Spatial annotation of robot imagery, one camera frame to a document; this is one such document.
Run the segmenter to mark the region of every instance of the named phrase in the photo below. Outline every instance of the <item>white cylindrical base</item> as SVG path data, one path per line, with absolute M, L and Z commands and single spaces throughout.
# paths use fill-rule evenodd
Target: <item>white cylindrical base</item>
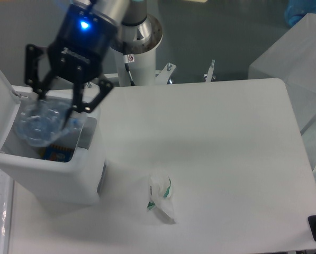
M 116 71 L 120 86 L 131 86 L 129 74 L 125 69 L 124 56 L 113 50 L 116 62 Z M 135 62 L 129 63 L 129 68 L 136 86 L 155 85 L 156 79 L 156 48 L 143 54 L 134 55 Z

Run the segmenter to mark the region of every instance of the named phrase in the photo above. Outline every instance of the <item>clear plastic bottle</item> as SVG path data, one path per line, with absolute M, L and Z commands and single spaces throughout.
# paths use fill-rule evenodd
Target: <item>clear plastic bottle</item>
M 80 118 L 69 119 L 63 128 L 69 108 L 68 102 L 57 99 L 31 102 L 20 114 L 15 132 L 33 147 L 49 146 L 64 135 L 82 129 L 87 119 L 86 113 L 81 114 Z
M 307 13 L 316 13 L 316 0 L 289 0 L 285 11 L 286 22 L 294 26 Z

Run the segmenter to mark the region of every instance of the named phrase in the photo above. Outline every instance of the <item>metal bracket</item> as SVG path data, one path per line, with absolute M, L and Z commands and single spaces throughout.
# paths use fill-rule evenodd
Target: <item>metal bracket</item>
M 169 84 L 168 81 L 170 80 L 170 77 L 176 68 L 176 65 L 173 65 L 169 62 L 160 72 L 160 74 L 156 77 L 156 85 Z

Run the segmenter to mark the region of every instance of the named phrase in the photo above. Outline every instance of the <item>crumpled plastic bag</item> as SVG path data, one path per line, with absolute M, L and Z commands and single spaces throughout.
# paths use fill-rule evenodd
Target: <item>crumpled plastic bag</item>
M 149 178 L 150 202 L 147 209 L 157 207 L 168 217 L 175 219 L 173 204 L 170 200 L 173 188 L 168 174 L 164 171 L 155 171 Z

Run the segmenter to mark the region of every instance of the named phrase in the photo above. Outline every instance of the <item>blue bottle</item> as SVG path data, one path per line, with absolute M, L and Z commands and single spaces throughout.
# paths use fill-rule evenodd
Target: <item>blue bottle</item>
M 285 11 L 286 22 L 294 26 L 307 13 L 316 13 L 316 0 L 289 0 Z

